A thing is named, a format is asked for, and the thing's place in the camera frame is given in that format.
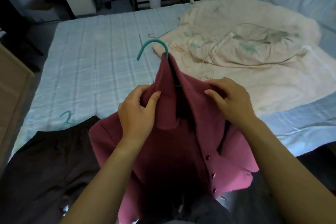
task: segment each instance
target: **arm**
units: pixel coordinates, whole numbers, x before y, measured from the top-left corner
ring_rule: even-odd
[[[228,78],[208,83],[227,93],[223,99],[213,90],[205,91],[241,129],[285,219],[289,223],[335,223],[336,197],[255,116],[246,90]]]
[[[134,161],[154,125],[160,92],[155,92],[146,108],[139,97],[148,85],[137,86],[119,105],[123,138],[102,169],[76,200],[61,224],[115,223]]]

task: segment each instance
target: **wooden cabinet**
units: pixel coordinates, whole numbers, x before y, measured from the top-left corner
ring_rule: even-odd
[[[13,147],[33,76],[31,70],[0,44],[0,174]]]

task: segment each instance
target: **hand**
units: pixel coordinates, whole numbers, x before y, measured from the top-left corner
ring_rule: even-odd
[[[258,119],[254,114],[250,95],[245,88],[229,78],[219,80],[208,80],[207,83],[217,86],[225,91],[227,97],[223,99],[217,92],[213,90],[204,91],[218,105],[226,119],[238,128],[250,124]]]
[[[154,92],[146,107],[140,105],[141,94],[149,85],[139,85],[119,104],[118,114],[123,138],[145,141],[154,125],[155,107],[161,92]]]

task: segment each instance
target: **left hand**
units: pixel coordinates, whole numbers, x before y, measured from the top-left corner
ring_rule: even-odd
[[[155,107],[161,92],[154,92],[146,107],[140,105],[141,94],[149,85],[139,85],[119,104],[118,114],[123,128],[123,138],[145,141],[154,125]]]

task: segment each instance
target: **cream comforter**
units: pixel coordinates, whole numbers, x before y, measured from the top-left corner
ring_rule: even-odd
[[[258,116],[336,91],[336,60],[318,47],[317,22],[257,0],[194,2],[180,26],[160,38],[182,72],[228,77],[250,93]],[[164,48],[155,43],[160,56]]]

